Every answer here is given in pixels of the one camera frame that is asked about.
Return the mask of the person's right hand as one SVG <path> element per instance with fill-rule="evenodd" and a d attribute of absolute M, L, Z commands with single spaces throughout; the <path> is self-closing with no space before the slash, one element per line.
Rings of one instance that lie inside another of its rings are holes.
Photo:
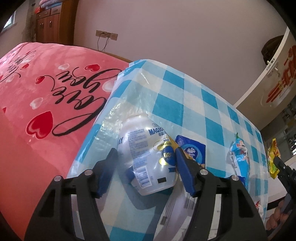
<path fill-rule="evenodd" d="M 291 211 L 288 213 L 281 212 L 281 208 L 283 207 L 285 201 L 282 200 L 279 202 L 277 208 L 275 209 L 274 213 L 269 217 L 266 223 L 266 230 L 273 230 L 276 229 L 279 223 L 284 223 L 288 219 Z"/>

